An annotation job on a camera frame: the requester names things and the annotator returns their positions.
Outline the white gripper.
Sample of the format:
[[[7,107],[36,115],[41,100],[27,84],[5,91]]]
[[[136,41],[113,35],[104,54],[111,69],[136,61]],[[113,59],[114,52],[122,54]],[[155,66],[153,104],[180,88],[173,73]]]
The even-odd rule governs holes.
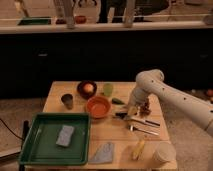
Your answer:
[[[129,96],[129,101],[127,104],[128,107],[128,115],[136,115],[138,112],[138,108],[140,108],[141,104],[148,99],[148,93],[140,88],[139,86],[136,86]]]

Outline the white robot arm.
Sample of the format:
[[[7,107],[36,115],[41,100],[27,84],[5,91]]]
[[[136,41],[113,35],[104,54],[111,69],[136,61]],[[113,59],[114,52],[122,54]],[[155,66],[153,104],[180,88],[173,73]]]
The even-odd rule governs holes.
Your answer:
[[[141,105],[150,94],[182,110],[195,124],[213,137],[213,104],[210,104],[164,83],[159,69],[142,71],[136,75],[136,85],[129,96],[128,105]]]

